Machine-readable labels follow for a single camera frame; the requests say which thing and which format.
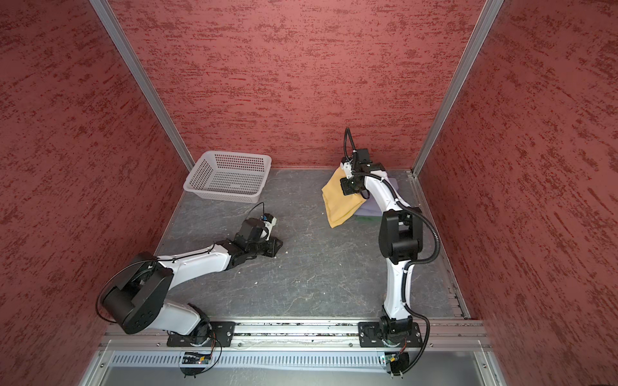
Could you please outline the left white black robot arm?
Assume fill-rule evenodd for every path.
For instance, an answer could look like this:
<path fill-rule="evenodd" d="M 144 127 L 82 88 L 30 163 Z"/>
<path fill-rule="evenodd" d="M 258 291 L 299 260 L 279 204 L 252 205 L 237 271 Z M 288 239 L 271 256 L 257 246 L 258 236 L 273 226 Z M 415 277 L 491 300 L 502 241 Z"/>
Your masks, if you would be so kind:
<path fill-rule="evenodd" d="M 275 257 L 283 243 L 273 236 L 277 219 L 270 213 L 247 218 L 233 239 L 205 249 L 156 257 L 140 253 L 104 284 L 95 303 L 108 321 L 128 335 L 149 328 L 177 335 L 193 347 L 214 341 L 209 316 L 193 304 L 167 298 L 168 291 L 193 279 L 234 269 L 257 257 Z"/>

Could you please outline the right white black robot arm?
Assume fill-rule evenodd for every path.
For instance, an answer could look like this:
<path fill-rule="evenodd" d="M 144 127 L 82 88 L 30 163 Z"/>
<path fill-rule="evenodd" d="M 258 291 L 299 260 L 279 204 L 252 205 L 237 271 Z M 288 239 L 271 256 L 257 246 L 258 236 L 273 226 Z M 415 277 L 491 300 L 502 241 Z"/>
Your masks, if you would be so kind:
<path fill-rule="evenodd" d="M 389 181 L 384 167 L 370 160 L 367 149 L 346 154 L 341 163 L 341 189 L 346 196 L 367 192 L 381 210 L 378 245 L 387 262 L 387 294 L 380 319 L 380 337 L 397 347 L 415 335 L 408 293 L 410 272 L 423 250 L 423 222 Z"/>

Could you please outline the yellow skirt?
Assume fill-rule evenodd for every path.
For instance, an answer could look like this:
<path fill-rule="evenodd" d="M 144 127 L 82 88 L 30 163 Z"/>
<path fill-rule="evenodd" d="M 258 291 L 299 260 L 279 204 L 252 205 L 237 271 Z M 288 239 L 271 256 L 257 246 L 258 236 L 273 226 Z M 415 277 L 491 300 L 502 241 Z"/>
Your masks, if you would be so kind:
<path fill-rule="evenodd" d="M 346 222 L 366 201 L 359 193 L 345 196 L 341 187 L 341 179 L 345 179 L 345 173 L 338 167 L 322 188 L 325 213 L 331 228 L 336 228 Z"/>

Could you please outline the lavender skirt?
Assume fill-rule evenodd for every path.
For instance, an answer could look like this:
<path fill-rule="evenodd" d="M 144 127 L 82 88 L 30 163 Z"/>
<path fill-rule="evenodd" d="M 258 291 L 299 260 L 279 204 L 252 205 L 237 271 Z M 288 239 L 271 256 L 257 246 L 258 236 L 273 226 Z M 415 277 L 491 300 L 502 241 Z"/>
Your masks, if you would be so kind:
<path fill-rule="evenodd" d="M 370 197 L 357 209 L 356 216 L 381 216 L 389 210 L 400 210 L 397 193 L 392 193 L 382 178 L 365 177 L 365 188 Z"/>

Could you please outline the green skirt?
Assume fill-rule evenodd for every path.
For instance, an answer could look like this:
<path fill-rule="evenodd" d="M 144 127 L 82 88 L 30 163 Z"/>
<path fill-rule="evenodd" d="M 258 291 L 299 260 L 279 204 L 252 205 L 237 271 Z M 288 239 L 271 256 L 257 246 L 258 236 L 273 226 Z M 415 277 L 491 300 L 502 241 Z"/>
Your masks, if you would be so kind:
<path fill-rule="evenodd" d="M 363 223 L 379 223 L 381 221 L 380 216 L 353 216 L 352 218 L 356 222 L 363 222 Z"/>

